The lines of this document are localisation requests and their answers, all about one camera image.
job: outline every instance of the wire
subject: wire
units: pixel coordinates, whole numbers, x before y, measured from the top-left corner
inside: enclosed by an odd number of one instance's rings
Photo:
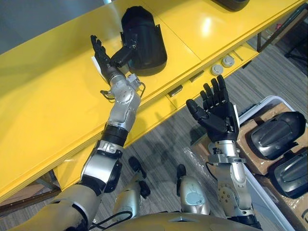
[[[217,178],[213,175],[213,173],[212,173],[211,170],[209,169],[208,164],[211,165],[211,166],[214,166],[214,164],[212,164],[212,163],[206,161],[205,166],[206,166],[206,168],[207,168],[209,174],[211,174],[211,176],[212,176],[215,180],[217,180]]]
[[[143,85],[143,90],[142,90],[142,92],[141,92],[140,98],[142,97],[142,95],[143,95],[143,93],[144,93],[144,91],[145,91],[145,84],[144,84],[143,82],[141,82],[141,84]]]
[[[101,90],[100,93],[108,100],[114,100],[114,98],[109,98],[107,97],[107,95],[109,94],[109,92],[107,92],[106,90]]]
[[[117,216],[119,216],[119,215],[122,215],[122,214],[129,214],[129,216],[128,216],[127,218],[123,219],[123,220],[117,221],[117,222],[115,222],[115,223],[109,225],[109,226],[106,227],[106,228],[103,227],[103,226],[101,226],[102,224],[106,223],[107,221],[109,221],[109,220],[111,220],[111,219],[113,219],[113,218],[115,218],[115,217],[117,217]],[[105,220],[103,220],[103,221],[101,221],[101,222],[99,222],[99,223],[97,223],[97,224],[96,224],[96,223],[92,223],[92,226],[89,228],[89,230],[94,229],[94,228],[99,228],[99,229],[101,229],[101,230],[105,230],[105,229],[110,228],[110,227],[112,227],[112,226],[114,226],[114,225],[117,225],[117,224],[119,224],[119,223],[121,223],[121,222],[123,222],[123,221],[126,221],[126,220],[128,220],[128,219],[131,219],[132,216],[133,216],[133,213],[130,212],[130,211],[118,212],[118,213],[113,214],[113,215],[110,216],[109,218],[107,218],[107,219],[105,219]]]

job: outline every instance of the plastic storage bin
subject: plastic storage bin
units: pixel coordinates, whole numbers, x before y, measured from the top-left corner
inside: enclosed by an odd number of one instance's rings
[[[263,113],[280,103],[284,103],[288,108],[290,108],[291,111],[294,111],[294,109],[283,98],[271,95],[242,114],[239,117],[240,125],[252,116]],[[246,166],[245,171],[248,182],[247,187],[251,194],[254,209],[256,209],[259,213],[262,213],[264,216],[267,216],[273,223],[281,226],[284,230],[295,231]]]

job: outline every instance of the cardboard box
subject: cardboard box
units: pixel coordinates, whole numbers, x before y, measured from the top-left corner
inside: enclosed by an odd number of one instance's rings
[[[291,199],[282,196],[270,179],[263,176],[256,176],[256,179],[296,231],[308,230],[308,192],[297,199]]]
[[[211,143],[212,141],[208,138],[208,136],[203,136],[200,140],[196,142],[195,145],[191,147],[192,151],[195,154],[198,154],[203,158],[204,163],[208,161],[208,156],[211,155],[211,152],[208,149],[208,146]],[[210,169],[211,173],[215,176],[216,167],[208,165],[208,168]]]
[[[0,203],[0,206],[7,205],[16,201],[27,199],[36,193],[38,193],[40,190],[44,188],[44,185],[42,184],[31,184],[23,189],[19,190],[17,193],[15,193],[10,198],[6,199],[5,201]]]
[[[277,158],[276,160],[264,160],[254,154],[246,141],[246,134],[255,127],[257,127],[257,123],[253,119],[249,120],[240,127],[239,136],[237,138],[237,146],[241,149],[240,157],[246,159],[246,164],[250,171],[259,175],[266,175],[269,166],[277,162],[282,157]]]
[[[269,109],[264,114],[257,116],[256,118],[254,118],[254,120],[257,123],[263,123],[280,113],[290,112],[290,111],[291,110],[284,103],[280,103],[276,105],[275,107],[273,107],[272,109]],[[291,149],[293,153],[297,153],[302,148],[307,147],[308,145],[308,128],[307,127],[305,130],[305,133],[301,137],[299,137],[297,140],[295,140],[295,142],[297,142],[298,145]]]

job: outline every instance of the plastic wrap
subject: plastic wrap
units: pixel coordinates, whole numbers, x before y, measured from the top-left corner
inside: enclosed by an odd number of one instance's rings
[[[268,192],[278,208],[288,216],[288,220],[295,230],[308,230],[308,192],[296,199],[291,199],[281,195],[270,179],[262,176],[256,176],[256,179]]]
[[[208,160],[203,155],[192,152],[192,150],[189,147],[184,148],[183,151],[185,155],[187,155],[191,159],[191,161],[195,164],[196,170],[200,173],[200,176],[205,178],[205,180],[208,183],[217,186],[216,180],[209,174],[208,170],[206,169],[205,163]]]

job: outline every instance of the silver metal joint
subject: silver metal joint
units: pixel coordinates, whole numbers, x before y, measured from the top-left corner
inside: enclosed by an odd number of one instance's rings
[[[237,156],[237,148],[234,141],[225,140],[215,142],[215,147],[220,150],[220,153],[227,156]]]
[[[107,124],[121,127],[130,131],[135,119],[141,99],[137,94],[139,79],[131,75],[128,79],[114,77],[111,81],[111,93],[115,97],[115,104],[110,112]]]
[[[124,148],[120,145],[115,143],[110,143],[108,141],[100,140],[97,150],[107,152],[110,154],[115,154],[117,150],[123,152]]]
[[[85,163],[81,177],[87,175],[107,183],[116,162],[117,159],[115,158],[110,158],[95,152]]]

